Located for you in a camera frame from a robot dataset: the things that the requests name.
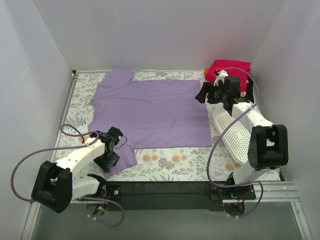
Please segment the purple t shirt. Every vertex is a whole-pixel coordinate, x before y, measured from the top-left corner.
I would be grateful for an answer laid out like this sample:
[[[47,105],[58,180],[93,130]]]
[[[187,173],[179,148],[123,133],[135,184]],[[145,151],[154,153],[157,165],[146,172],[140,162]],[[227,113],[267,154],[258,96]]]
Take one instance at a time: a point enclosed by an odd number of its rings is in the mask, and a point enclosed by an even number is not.
[[[199,80],[134,80],[131,70],[108,71],[90,101],[90,131],[119,129],[117,164],[106,179],[137,164],[136,149],[211,147],[210,123],[205,104],[196,100]]]

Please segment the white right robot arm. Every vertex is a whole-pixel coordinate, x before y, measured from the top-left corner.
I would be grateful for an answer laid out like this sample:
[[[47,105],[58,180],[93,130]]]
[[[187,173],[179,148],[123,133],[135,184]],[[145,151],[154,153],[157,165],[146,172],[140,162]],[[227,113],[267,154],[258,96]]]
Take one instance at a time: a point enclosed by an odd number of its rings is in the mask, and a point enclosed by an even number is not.
[[[240,79],[237,76],[225,76],[217,83],[204,82],[195,99],[201,104],[221,103],[224,110],[234,118],[219,135],[218,142],[237,122],[250,133],[248,160],[230,175],[223,186],[230,198],[237,199],[243,195],[244,186],[255,183],[264,172],[288,163],[287,128],[283,124],[266,120],[256,110],[256,103],[241,96]]]

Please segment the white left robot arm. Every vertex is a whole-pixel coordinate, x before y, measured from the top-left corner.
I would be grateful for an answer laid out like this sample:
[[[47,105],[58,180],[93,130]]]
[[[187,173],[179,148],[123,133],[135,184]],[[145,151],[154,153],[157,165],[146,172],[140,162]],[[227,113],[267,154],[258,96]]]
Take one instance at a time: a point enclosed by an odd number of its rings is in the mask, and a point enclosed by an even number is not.
[[[111,127],[108,132],[95,131],[82,148],[56,162],[45,161],[39,168],[31,199],[61,213],[72,201],[82,197],[95,200],[105,198],[107,182],[103,177],[94,173],[85,177],[78,175],[90,163],[97,164],[107,173],[120,159],[114,147],[123,136],[115,127]]]

